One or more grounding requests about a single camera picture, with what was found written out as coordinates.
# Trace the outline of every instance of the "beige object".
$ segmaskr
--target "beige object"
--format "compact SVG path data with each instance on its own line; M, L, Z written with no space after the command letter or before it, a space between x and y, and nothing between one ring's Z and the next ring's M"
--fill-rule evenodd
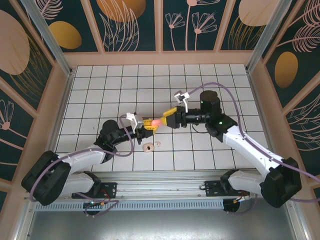
M81 46L81 35L70 23L55 21L50 24L49 28L59 46L65 49L76 49Z
M155 150L155 146L151 142L148 142L145 145L143 145L143 151L145 153L151 153L154 150Z
M264 26L276 9L279 0L242 0L239 5L239 18L245 25Z
M276 61L274 77L280 88L287 88L295 80L298 71L298 59L292 52L285 51Z
M28 35L10 14L0 10L0 69L11 75L21 74L29 62Z
M125 18L127 14L124 4L128 10L131 9L133 11L136 18L139 18L146 9L146 0L96 0L96 2L104 15L119 22L124 22L124 19L121 20L121 18L117 18L116 16L121 14Z

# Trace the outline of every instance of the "flower illustration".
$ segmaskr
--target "flower illustration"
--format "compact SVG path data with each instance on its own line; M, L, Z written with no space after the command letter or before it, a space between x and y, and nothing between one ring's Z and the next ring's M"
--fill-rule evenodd
M7 107L4 100L0 100L0 129L8 130L12 115L14 114L15 105L8 101Z
M192 24L195 32L194 50L197 50L198 34L210 33L217 30L215 12L204 13L199 18L199 12L192 14Z
M189 25L189 16L191 7L197 5L210 5L217 4L220 0L186 0L186 3L189 5L188 12L186 15L186 28L185 28L185 50L188 51L188 25Z
M174 13L174 14L172 14L172 16L170 13L167 13L165 15L165 19L166 19L166 22L168 23L169 28L170 28L172 46L173 46L173 50L175 51L176 48L175 48L175 43L174 43L174 37L172 34L172 29L183 27L186 23L185 23L185 21L183 21L183 17L181 16L181 13L179 13L179 14Z
M18 135L24 139L27 139L26 136L23 136L22 134L14 131L10 128L10 123L12 120L12 116L14 114L14 109L15 109L15 105L11 101L8 101L8 103L6 105L6 103L3 99L0 100L0 130L5 130L5 131L9 130L16 135ZM15 145L11 142L8 142L4 139L0 138L0 142L7 144L11 147L14 147L16 149L23 150L23 147L17 146L17 145Z

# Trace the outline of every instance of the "enclosure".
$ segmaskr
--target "enclosure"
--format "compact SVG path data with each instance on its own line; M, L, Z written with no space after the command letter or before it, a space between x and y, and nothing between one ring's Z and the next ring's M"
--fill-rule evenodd
M177 91L206 83L230 90L249 136L318 176L319 0L2 0L0 32L0 239L44 239L48 226L62 229L50 230L52 239L84 238L84 226L96 231L86 233L91 239L320 239L318 202L289 200L275 209L259 197L247 215L252 226L224 215L223 198L207 197L199 186L230 169L257 170L203 134L202 125L159 127L141 145L135 140L130 156L85 169L117 183L123 209L102 217L105 231L76 207L82 201L60 197L57 208L75 209L41 208L21 186L43 152L85 149L105 121L119 122L128 112L160 118L178 105ZM222 111L237 121L231 97L218 85L191 95L189 108L199 108L205 90L217 92ZM153 152L144 152L146 143ZM131 145L117 150L127 154ZM297 199L320 197L320 184L300 178ZM133 210L140 211L135 223ZM190 230L193 217L201 220ZM63 225L75 218L67 235ZM233 231L222 227L227 223Z

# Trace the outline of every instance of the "grid tile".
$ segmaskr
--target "grid tile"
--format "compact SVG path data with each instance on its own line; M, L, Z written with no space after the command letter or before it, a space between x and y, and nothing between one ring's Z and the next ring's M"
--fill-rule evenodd
M110 65L79 66L70 93L63 124L57 141L58 153L81 150L92 145L107 120L117 121L126 113L144 118L159 118L178 103L177 91L185 93L206 83L228 87L239 108L244 131L264 147L268 147L258 110L243 65L238 64L175 64L175 65ZM207 85L215 91L221 108L238 121L235 106L222 87ZM201 89L189 98L189 108L199 108ZM125 126L130 122L123 120ZM134 153L89 166L94 172L111 171L183 171L252 168L238 152L210 137L204 124L172 129L160 126L155 136L139 145L134 140ZM155 151L145 153L143 145L153 143ZM120 154L131 150L129 142L116 146Z

